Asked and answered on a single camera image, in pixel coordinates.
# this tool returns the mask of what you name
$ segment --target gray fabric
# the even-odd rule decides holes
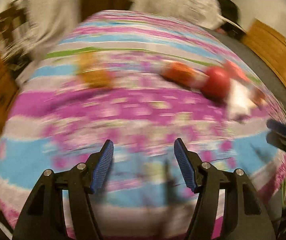
[[[276,99],[283,104],[286,111],[286,88],[264,61],[239,41],[209,29],[206,29],[206,31],[238,55],[255,72]]]

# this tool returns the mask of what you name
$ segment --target yellow object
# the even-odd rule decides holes
[[[79,54],[78,74],[90,88],[112,87],[112,75],[95,52]]]

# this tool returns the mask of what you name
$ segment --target silver screw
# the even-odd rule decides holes
[[[204,162],[204,163],[202,163],[202,167],[205,169],[209,169],[211,167],[211,164]]]
[[[46,171],[43,172],[43,175],[44,175],[44,176],[50,176],[51,173],[52,173],[51,170],[46,170]]]
[[[86,164],[85,164],[85,163],[79,163],[76,167],[77,167],[79,170],[84,170],[85,167],[86,167]]]
[[[244,171],[241,170],[241,169],[237,169],[236,170],[236,174],[239,175],[239,176],[242,176],[244,174]]]

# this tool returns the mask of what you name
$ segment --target green stripe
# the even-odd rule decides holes
[[[51,52],[51,53],[48,53],[45,58],[66,57],[66,56],[71,56],[71,55],[75,55],[75,54],[82,53],[82,52],[108,51],[108,50],[135,50],[135,51],[144,51],[144,52],[149,52],[149,53],[157,53],[157,54],[162,54],[162,55],[166,55],[166,56],[181,58],[181,59],[184,59],[184,60],[187,60],[187,61],[190,61],[190,62],[193,62],[193,63],[197,63],[197,64],[200,64],[200,65],[204,65],[204,66],[212,66],[212,65],[213,65],[213,63],[198,61],[198,60],[194,60],[194,59],[190,59],[190,58],[185,58],[185,57],[180,57],[180,56],[175,56],[175,55],[166,54],[166,53],[159,53],[159,52],[151,51],[151,50],[148,50],[148,49],[126,49],[126,48],[120,48],[120,49],[119,49],[119,48],[86,47],[86,48],[82,48],[82,49],[71,49],[71,50],[62,50],[62,51]]]

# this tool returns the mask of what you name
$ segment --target striped blanket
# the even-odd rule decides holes
[[[112,90],[86,89],[76,75],[78,54],[96,51],[115,74]],[[114,163],[104,189],[91,196],[104,236],[169,238],[186,232],[198,195],[185,186],[173,143],[218,169],[242,168],[266,202],[286,176],[286,155],[266,143],[266,120],[280,114],[267,97],[243,123],[198,92],[160,78],[161,59],[203,70],[237,63],[268,94],[253,71],[203,29],[177,19],[103,11],[77,27],[43,60],[18,96],[0,144],[0,206],[12,226],[45,169],[84,162],[106,139]],[[220,191],[213,237],[220,233]],[[67,231],[73,236],[67,194]]]

